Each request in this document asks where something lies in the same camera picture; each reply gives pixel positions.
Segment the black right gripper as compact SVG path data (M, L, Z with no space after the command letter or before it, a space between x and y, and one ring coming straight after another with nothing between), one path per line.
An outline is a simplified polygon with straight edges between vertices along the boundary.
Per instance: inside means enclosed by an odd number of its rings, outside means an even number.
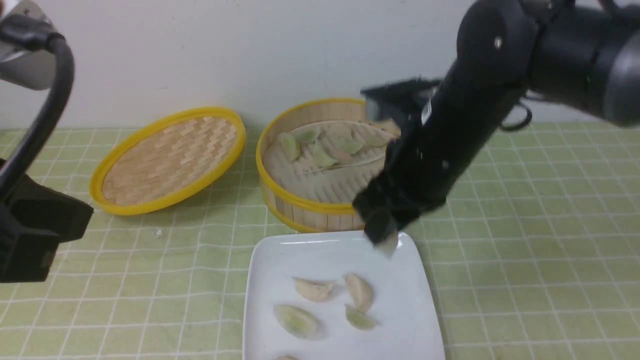
M527 89L527 60L460 56L430 100L425 124L400 129L382 170L353 200L374 247L398 242L397 226L441 207L458 178Z

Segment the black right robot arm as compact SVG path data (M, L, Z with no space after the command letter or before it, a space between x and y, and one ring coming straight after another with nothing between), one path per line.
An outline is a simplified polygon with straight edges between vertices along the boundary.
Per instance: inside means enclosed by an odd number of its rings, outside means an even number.
M639 125L639 7L599 4L476 0L444 78L361 90L366 118L400 129L382 170L352 201L373 245L443 207L496 130L526 127L529 117L504 121L529 91L619 128Z

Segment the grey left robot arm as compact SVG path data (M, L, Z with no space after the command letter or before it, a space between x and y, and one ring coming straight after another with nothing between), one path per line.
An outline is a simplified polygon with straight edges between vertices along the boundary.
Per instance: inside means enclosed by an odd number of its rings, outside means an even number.
M21 141L1 160L2 283L45 281L62 243L81 239L94 213L86 202L42 186L27 174L57 127L73 90L74 55L32 0L1 2L1 79L48 91Z

